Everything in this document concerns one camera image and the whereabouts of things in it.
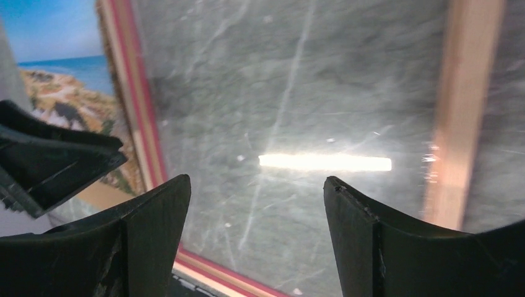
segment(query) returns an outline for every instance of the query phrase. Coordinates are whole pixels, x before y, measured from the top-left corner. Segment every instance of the sky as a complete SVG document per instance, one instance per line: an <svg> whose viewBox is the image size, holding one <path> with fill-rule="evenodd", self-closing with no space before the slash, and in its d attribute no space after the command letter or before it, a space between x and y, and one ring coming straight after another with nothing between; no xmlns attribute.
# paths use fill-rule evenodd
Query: sky
<svg viewBox="0 0 525 297"><path fill-rule="evenodd" d="M95 0L0 0L17 62L103 54Z"/></svg>

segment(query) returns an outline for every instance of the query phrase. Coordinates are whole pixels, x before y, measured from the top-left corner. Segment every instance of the framed picture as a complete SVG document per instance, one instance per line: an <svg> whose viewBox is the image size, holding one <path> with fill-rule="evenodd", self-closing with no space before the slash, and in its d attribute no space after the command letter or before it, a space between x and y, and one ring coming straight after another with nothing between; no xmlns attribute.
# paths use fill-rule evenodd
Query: framed picture
<svg viewBox="0 0 525 297"><path fill-rule="evenodd" d="M128 162L100 183L125 197L142 194L144 180L103 50L95 1L0 1L0 17L32 114L56 126L121 139Z"/></svg>

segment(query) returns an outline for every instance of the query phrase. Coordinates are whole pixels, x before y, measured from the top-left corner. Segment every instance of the blue sea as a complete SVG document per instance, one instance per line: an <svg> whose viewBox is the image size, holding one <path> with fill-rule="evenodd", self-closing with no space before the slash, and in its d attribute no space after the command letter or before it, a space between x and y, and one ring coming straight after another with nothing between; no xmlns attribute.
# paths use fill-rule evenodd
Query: blue sea
<svg viewBox="0 0 525 297"><path fill-rule="evenodd" d="M19 63L19 67L24 70L43 70L72 75L83 82L87 90L113 95L113 83L105 56L23 62Z"/></svg>

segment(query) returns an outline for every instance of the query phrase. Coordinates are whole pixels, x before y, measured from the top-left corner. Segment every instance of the beach painting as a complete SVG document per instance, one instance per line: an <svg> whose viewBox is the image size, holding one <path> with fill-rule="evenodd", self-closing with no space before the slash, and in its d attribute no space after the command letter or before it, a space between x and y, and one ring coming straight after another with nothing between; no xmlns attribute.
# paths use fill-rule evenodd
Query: beach painting
<svg viewBox="0 0 525 297"><path fill-rule="evenodd" d="M101 182L132 196L142 194L125 108L115 97L103 53L95 0L0 0L0 17L33 115L121 139L128 162Z"/></svg>

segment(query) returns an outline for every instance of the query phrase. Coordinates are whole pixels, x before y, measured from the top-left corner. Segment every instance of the gray marble surface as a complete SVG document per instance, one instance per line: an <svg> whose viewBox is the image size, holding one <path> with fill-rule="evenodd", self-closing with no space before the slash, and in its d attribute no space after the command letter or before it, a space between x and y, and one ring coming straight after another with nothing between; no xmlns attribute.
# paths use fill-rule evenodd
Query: gray marble surface
<svg viewBox="0 0 525 297"><path fill-rule="evenodd" d="M337 175L419 217L446 1L134 0L185 248L288 294L340 296L323 204ZM390 158L295 170L259 156Z"/></svg>

